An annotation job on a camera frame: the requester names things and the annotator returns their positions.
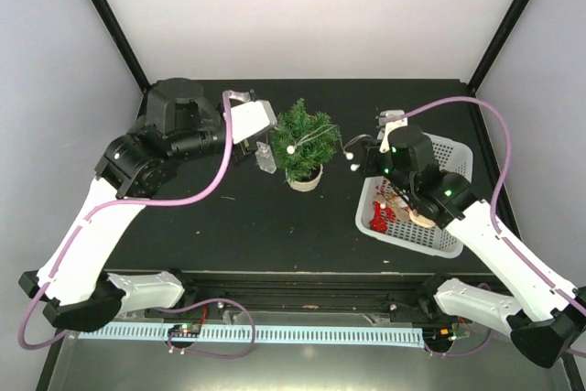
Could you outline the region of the clear battery box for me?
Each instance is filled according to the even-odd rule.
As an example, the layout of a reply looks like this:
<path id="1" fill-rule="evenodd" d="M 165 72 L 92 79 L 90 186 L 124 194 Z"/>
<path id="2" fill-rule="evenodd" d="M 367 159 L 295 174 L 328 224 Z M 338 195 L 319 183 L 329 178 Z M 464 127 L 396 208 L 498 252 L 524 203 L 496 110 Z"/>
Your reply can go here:
<path id="1" fill-rule="evenodd" d="M 267 143 L 257 141 L 255 160 L 258 167 L 269 174 L 274 174 L 277 171 L 277 165 L 271 146 Z"/>

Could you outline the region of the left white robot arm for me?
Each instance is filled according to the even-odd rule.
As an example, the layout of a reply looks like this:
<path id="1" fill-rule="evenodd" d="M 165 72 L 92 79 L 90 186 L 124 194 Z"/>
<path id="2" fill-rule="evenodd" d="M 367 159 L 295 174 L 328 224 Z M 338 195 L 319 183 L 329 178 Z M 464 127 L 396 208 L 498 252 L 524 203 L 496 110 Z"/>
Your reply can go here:
<path id="1" fill-rule="evenodd" d="M 19 279 L 49 324 L 64 331 L 97 331 L 137 310 L 168 309 L 190 315 L 197 296 L 178 270 L 121 276 L 104 266 L 122 235 L 147 206 L 179 207 L 205 199 L 219 186 L 233 147 L 247 146 L 276 123 L 272 106 L 253 92 L 225 91 L 211 103 L 198 81 L 170 78 L 146 93 L 146 109 L 105 149 L 86 200 L 49 261 Z M 221 165 L 194 196 L 159 200 L 159 189 L 189 161 L 216 154 Z"/>

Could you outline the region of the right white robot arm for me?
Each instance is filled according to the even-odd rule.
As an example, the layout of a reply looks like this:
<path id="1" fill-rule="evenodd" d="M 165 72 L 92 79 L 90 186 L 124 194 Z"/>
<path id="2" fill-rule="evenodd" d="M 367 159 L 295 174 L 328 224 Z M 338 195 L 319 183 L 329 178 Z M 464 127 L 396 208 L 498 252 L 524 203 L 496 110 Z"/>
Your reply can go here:
<path id="1" fill-rule="evenodd" d="M 498 294 L 435 277 L 416 298 L 426 320 L 460 316 L 511 339 L 526 359 L 551 367 L 585 331 L 585 290 L 540 260 L 463 175 L 442 168 L 416 125 L 390 123 L 363 143 L 367 178 L 383 178 L 414 213 L 470 249 L 505 285 Z"/>

